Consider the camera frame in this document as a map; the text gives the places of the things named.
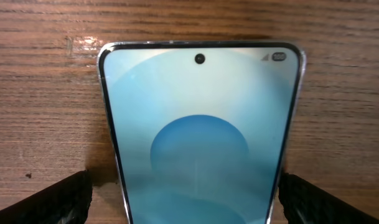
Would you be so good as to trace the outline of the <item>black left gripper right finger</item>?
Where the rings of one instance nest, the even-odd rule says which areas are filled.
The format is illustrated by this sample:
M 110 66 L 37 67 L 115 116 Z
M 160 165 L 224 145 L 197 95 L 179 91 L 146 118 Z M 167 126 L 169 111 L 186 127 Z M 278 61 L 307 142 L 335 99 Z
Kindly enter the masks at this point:
M 281 175 L 278 198 L 289 224 L 379 224 L 379 219 L 294 174 Z

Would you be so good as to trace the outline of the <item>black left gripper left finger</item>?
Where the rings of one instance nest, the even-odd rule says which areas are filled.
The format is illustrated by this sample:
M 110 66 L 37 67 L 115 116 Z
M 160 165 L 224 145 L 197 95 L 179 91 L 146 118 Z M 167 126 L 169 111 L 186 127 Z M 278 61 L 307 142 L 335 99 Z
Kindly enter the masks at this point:
M 0 223 L 85 223 L 92 193 L 90 174 L 83 170 L 0 210 Z

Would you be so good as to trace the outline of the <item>smartphone with blue screen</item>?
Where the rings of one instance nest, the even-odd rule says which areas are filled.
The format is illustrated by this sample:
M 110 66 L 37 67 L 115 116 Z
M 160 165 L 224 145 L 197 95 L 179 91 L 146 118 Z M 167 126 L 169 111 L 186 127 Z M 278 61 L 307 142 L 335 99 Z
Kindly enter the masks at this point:
M 269 223 L 306 54 L 137 41 L 96 61 L 129 223 Z

